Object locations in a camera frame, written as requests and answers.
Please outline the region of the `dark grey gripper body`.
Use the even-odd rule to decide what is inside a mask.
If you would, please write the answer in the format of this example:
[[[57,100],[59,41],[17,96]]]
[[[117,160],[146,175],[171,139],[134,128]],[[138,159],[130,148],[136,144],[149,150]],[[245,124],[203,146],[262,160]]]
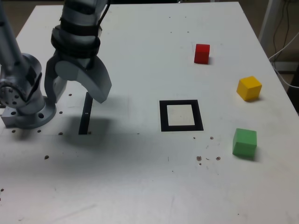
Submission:
[[[74,54],[55,50],[53,55],[55,58],[53,69],[56,69],[55,67],[58,65],[58,62],[67,61],[85,70],[98,70],[99,61],[95,53],[95,50],[83,50],[75,52]]]

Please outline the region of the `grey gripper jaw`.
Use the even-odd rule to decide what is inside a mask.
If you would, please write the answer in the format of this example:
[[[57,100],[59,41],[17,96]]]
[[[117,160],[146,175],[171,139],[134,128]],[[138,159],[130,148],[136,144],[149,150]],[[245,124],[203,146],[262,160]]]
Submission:
[[[57,103],[64,93],[67,85],[67,80],[62,79],[55,71],[56,64],[61,60],[61,56],[57,51],[47,61],[44,87],[48,99]]]
[[[104,63],[99,58],[98,61],[98,70],[85,70],[70,62],[60,61],[55,71],[64,80],[80,83],[93,99],[103,103],[109,95],[112,83]]]

